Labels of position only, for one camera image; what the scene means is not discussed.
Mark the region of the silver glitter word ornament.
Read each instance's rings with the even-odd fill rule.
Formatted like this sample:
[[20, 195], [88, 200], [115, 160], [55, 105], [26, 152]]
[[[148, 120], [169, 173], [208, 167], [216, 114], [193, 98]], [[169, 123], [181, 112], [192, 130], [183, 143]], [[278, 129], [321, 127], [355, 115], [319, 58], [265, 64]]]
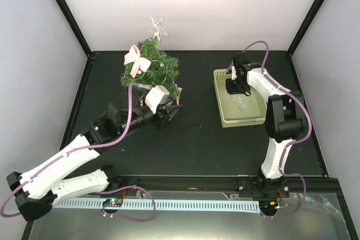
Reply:
[[243, 112], [244, 108], [246, 108], [246, 104], [244, 103], [241, 96], [230, 96], [233, 103], [236, 105], [239, 111]]

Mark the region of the pink paper ornament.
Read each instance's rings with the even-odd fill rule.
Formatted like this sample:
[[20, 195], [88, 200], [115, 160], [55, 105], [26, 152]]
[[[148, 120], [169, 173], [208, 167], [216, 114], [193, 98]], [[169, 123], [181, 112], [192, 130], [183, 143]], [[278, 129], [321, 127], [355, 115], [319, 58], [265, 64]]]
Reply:
[[175, 96], [175, 101], [176, 101], [177, 105], [180, 105], [180, 96], [181, 96], [181, 92], [182, 92], [183, 88], [179, 87], [177, 83], [175, 83], [174, 86], [177, 90], [177, 94]]

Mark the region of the yellow-green plastic basket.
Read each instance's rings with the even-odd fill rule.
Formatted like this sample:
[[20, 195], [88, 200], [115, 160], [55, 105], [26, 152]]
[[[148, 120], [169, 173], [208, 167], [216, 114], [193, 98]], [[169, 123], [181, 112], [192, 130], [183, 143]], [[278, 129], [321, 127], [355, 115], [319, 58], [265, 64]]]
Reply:
[[226, 69], [213, 71], [214, 89], [223, 128], [262, 125], [265, 122], [267, 104], [264, 98], [251, 88], [250, 95], [229, 94], [226, 79], [231, 75]]

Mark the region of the small green christmas tree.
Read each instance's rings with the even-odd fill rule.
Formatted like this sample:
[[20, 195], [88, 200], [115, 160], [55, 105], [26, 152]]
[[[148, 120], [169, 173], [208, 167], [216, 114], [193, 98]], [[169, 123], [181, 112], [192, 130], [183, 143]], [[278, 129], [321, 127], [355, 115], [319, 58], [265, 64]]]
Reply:
[[121, 84], [125, 87], [130, 83], [163, 85], [169, 91], [170, 96], [175, 99], [177, 90], [174, 84], [180, 75], [179, 59], [158, 50], [156, 38], [139, 41], [136, 46], [140, 49], [141, 56], [151, 61], [151, 65], [145, 73], [139, 72], [135, 78], [130, 75], [132, 64], [124, 65], [125, 70], [120, 77]]

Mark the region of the pink felt bow ornament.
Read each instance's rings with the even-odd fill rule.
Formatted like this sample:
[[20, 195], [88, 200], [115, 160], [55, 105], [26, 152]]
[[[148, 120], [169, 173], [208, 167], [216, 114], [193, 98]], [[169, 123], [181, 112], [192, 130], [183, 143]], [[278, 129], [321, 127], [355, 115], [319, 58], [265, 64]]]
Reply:
[[145, 73], [149, 69], [151, 61], [142, 57], [140, 49], [136, 45], [132, 45], [129, 52], [124, 56], [124, 65], [128, 64], [132, 64], [130, 75], [135, 78], [139, 72]]

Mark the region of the silver star ornament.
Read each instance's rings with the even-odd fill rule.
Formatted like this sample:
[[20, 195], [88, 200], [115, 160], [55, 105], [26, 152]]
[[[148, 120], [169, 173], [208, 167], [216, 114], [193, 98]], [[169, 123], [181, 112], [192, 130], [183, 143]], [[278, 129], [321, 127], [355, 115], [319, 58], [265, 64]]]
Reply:
[[158, 40], [159, 43], [162, 41], [163, 36], [169, 36], [168, 32], [164, 29], [164, 18], [162, 17], [159, 20], [155, 20], [152, 16], [150, 17], [152, 28], [150, 30], [153, 33], [154, 38]]

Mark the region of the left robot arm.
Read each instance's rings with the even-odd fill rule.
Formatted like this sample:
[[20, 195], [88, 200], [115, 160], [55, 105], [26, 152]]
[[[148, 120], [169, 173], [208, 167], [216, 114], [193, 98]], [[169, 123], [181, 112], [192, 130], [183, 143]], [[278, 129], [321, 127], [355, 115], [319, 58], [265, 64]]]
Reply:
[[[179, 98], [151, 93], [141, 98], [120, 94], [97, 120], [50, 159], [25, 173], [13, 172], [7, 176], [12, 193], [1, 205], [1, 216], [21, 215], [26, 221], [35, 221], [69, 199], [89, 193], [108, 195], [125, 191], [126, 187], [122, 186], [120, 176], [111, 165], [80, 176], [69, 175], [120, 143], [129, 131], [148, 123], [157, 128], [166, 126], [181, 108]], [[17, 213], [5, 213], [9, 199], [15, 200]]]

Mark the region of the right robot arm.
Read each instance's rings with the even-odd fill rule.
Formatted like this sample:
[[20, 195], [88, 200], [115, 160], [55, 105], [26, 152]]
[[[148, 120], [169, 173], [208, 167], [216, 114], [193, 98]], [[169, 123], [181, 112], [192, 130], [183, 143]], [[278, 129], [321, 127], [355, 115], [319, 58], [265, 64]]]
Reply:
[[309, 132], [303, 95], [283, 87], [259, 62], [249, 62], [245, 52], [232, 57], [227, 73], [231, 75], [226, 79], [227, 93], [250, 96], [254, 89], [266, 101], [264, 124], [269, 143], [254, 189], [259, 196], [269, 197], [282, 184], [292, 145]]

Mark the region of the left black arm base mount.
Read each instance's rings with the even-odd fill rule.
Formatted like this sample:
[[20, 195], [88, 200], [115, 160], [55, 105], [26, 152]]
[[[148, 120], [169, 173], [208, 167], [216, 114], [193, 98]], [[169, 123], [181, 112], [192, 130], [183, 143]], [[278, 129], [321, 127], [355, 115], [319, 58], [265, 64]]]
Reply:
[[[125, 187], [124, 184], [122, 184], [121, 177], [115, 173], [114, 168], [112, 165], [105, 165], [100, 168], [100, 170], [105, 173], [108, 185], [103, 190], [104, 192], [113, 191], [119, 188]], [[102, 209], [101, 212], [103, 216], [106, 216], [107, 214], [110, 215], [112, 218], [115, 213], [118, 211], [115, 209], [109, 209], [109, 207], [121, 207], [123, 204], [123, 201], [125, 200], [125, 197], [127, 195], [127, 189], [124, 189], [121, 191], [122, 195], [121, 197], [116, 197], [115, 199], [106, 199], [102, 202]]]

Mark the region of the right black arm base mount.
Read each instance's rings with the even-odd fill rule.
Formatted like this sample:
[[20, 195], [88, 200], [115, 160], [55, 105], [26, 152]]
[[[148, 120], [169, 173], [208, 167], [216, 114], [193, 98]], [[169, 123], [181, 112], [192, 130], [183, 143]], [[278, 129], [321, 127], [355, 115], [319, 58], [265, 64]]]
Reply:
[[235, 186], [240, 197], [277, 199], [282, 196], [289, 198], [289, 192], [284, 190], [282, 179], [260, 182], [257, 180], [239, 181]]

